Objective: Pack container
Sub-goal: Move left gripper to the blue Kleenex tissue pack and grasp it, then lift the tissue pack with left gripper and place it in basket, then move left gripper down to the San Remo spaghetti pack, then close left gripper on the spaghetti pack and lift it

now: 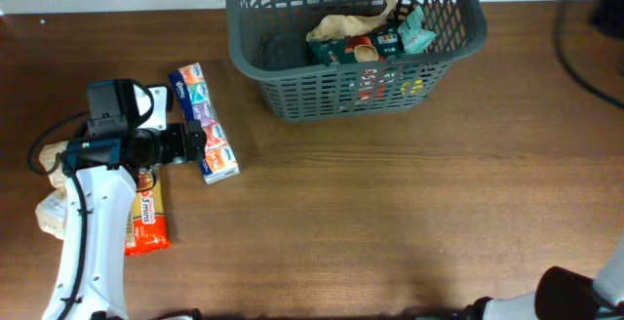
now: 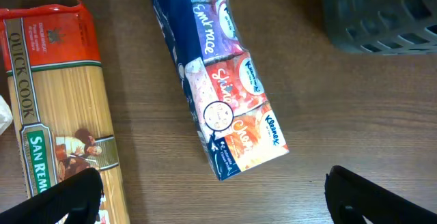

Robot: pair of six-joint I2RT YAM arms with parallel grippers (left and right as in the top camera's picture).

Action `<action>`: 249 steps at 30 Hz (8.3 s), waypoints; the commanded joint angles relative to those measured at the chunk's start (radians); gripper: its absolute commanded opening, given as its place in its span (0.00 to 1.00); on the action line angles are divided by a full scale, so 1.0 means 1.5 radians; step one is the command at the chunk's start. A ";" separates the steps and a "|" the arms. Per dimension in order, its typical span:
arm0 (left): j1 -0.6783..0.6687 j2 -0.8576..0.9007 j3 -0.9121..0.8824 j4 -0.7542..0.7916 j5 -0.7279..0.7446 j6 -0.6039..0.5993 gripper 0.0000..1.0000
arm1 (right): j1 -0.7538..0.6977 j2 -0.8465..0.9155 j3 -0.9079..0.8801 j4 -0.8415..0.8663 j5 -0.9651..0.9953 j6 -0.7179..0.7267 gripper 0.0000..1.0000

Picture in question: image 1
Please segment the Kleenex tissue multipack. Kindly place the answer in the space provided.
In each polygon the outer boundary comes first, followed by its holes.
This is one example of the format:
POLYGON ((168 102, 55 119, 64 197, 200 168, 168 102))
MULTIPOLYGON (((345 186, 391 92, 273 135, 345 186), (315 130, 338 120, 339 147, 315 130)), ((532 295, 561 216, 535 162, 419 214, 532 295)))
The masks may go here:
POLYGON ((235 154, 215 112, 201 65, 195 62, 169 74, 186 121, 198 120, 206 135, 200 169, 206 184, 240 173, 235 154))

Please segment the San Remo spaghetti packet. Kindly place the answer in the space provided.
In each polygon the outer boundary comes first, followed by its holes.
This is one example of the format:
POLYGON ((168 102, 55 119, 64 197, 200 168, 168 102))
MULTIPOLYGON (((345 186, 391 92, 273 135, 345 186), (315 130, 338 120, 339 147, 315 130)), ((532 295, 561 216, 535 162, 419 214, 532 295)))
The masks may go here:
POLYGON ((126 226, 125 255, 138 256, 169 248, 162 185, 158 170, 138 175, 135 199, 126 226))

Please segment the clear plastic pouch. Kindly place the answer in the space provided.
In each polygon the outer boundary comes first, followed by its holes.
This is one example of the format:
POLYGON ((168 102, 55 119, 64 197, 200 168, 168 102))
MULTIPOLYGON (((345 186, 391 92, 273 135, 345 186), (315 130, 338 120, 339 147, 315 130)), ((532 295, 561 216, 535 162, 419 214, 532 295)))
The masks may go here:
POLYGON ((67 194, 65 183, 67 175, 62 172, 61 164, 55 167, 57 155, 64 152, 68 141, 47 144, 39 154, 39 161, 48 174, 52 187, 55 189, 35 209, 35 215, 39 227, 46 233, 54 235, 57 239, 64 239, 67 213, 67 194))

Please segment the beige paper pouch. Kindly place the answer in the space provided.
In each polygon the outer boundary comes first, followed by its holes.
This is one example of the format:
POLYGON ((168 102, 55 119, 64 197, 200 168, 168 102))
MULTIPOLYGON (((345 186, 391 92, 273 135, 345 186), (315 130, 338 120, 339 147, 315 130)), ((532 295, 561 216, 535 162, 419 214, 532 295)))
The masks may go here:
POLYGON ((384 0, 385 8, 377 16, 345 16, 328 15, 310 32, 306 41, 330 41, 345 37, 359 36, 370 33, 386 24, 389 15, 395 10, 397 0, 384 0))

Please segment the green Nescafe coffee bag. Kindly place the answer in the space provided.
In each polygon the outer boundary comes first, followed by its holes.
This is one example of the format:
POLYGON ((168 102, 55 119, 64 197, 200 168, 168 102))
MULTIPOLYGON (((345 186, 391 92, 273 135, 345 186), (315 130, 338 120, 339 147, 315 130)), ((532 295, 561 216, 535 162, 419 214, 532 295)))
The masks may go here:
MULTIPOLYGON (((398 25, 393 21, 365 35, 329 41, 310 41, 308 47, 314 60, 327 66, 394 60, 404 54, 398 25)), ((365 69, 360 74, 359 82, 356 82, 355 76, 345 77, 341 92, 349 93, 357 89, 356 104, 370 100, 372 94, 375 100, 383 100, 387 86, 394 81, 395 76, 394 71, 384 71, 379 76, 377 69, 365 69)))

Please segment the small teal white packet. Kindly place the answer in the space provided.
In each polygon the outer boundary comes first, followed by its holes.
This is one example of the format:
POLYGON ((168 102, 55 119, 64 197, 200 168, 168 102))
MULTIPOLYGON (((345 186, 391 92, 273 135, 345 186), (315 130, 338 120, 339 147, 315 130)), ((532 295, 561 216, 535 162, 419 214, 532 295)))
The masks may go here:
POLYGON ((423 27, 424 12, 420 6, 417 6, 407 17, 400 23, 398 33, 406 54, 423 53, 429 45, 436 39, 437 34, 423 27))

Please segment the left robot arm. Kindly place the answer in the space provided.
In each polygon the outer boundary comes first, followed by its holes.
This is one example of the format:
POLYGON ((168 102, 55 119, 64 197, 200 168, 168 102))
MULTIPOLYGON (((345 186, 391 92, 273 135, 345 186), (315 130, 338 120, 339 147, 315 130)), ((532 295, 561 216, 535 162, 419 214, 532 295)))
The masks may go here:
POLYGON ((126 225, 137 174, 200 159, 207 136, 197 120, 164 130, 92 131, 60 155, 67 213, 58 276, 46 319, 125 319, 126 225))

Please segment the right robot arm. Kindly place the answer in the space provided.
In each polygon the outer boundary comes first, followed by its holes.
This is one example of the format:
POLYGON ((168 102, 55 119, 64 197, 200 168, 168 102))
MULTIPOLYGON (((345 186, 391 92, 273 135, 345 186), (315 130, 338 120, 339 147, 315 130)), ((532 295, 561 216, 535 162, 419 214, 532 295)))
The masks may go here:
MULTIPOLYGON (((574 83, 621 110, 623 101, 591 84, 574 68, 564 50, 567 0, 558 4, 553 44, 557 61, 574 83)), ((591 24, 603 35, 623 39, 623 0, 598 0, 591 24)), ((559 266, 550 267, 535 292, 510 299, 483 297, 451 315, 453 319, 614 319, 623 317, 623 244, 619 243, 595 278, 559 266)))

